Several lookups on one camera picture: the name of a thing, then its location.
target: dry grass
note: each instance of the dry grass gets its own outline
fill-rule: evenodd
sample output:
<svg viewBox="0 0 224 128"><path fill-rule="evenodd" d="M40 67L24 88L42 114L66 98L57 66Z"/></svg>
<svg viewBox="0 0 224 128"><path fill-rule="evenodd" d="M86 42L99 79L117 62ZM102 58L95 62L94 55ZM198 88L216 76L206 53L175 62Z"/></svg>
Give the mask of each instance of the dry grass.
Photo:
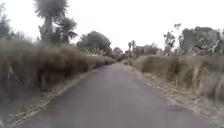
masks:
<svg viewBox="0 0 224 128"><path fill-rule="evenodd" d="M0 101L48 91L71 75L113 62L108 57L87 56L72 45L0 41Z"/></svg>
<svg viewBox="0 0 224 128"><path fill-rule="evenodd" d="M134 65L141 72L155 74L177 86L192 88L197 95L224 101L223 56L142 56Z"/></svg>

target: asphalt road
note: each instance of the asphalt road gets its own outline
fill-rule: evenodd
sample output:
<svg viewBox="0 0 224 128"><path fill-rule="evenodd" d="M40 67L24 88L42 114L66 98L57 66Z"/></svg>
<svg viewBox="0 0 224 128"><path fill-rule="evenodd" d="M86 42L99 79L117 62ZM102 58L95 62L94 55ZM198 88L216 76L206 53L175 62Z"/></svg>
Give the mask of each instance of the asphalt road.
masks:
<svg viewBox="0 0 224 128"><path fill-rule="evenodd" d="M119 68L102 67L17 128L211 128Z"/></svg>

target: shrub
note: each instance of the shrub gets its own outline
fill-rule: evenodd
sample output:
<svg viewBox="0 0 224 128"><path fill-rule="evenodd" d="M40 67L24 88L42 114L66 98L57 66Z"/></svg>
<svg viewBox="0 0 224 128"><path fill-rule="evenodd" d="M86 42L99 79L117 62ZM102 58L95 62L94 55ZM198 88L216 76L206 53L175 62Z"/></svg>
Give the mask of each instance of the shrub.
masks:
<svg viewBox="0 0 224 128"><path fill-rule="evenodd" d="M141 56L134 65L141 72L193 88L198 95L224 100L223 56L161 57Z"/></svg>
<svg viewBox="0 0 224 128"><path fill-rule="evenodd" d="M71 75L113 62L108 57L87 56L72 45L0 41L0 100L47 91Z"/></svg>

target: palm tree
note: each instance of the palm tree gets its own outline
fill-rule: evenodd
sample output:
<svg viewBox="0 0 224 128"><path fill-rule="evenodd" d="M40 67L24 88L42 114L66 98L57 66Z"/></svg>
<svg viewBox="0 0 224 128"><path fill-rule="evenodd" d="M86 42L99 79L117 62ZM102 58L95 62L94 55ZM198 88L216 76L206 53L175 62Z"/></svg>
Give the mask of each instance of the palm tree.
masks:
<svg viewBox="0 0 224 128"><path fill-rule="evenodd" d="M61 42L69 43L69 39L77 36L77 34L73 32L77 26L77 23L73 19L65 17L56 22L56 24L58 25L57 30L60 31Z"/></svg>
<svg viewBox="0 0 224 128"><path fill-rule="evenodd" d="M68 7L67 0L35 0L36 14L41 19L44 19L44 25L40 27L40 32L43 41L50 41L50 36L53 33L53 22L65 17L66 8Z"/></svg>
<svg viewBox="0 0 224 128"><path fill-rule="evenodd" d="M129 54L131 52L131 42L128 43L128 51L129 51Z"/></svg>

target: overcast sky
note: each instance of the overcast sky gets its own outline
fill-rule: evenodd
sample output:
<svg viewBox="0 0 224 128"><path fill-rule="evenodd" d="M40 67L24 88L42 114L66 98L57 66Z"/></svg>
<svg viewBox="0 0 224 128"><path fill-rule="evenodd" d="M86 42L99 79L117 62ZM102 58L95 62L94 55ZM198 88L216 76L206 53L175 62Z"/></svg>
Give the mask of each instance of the overcast sky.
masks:
<svg viewBox="0 0 224 128"><path fill-rule="evenodd" d="M43 21L34 13L33 0L3 0L11 26L36 38ZM78 23L76 32L92 30L106 35L112 47L128 49L155 42L162 47L163 34L175 23L182 28L224 28L223 0L69 0L68 16Z"/></svg>

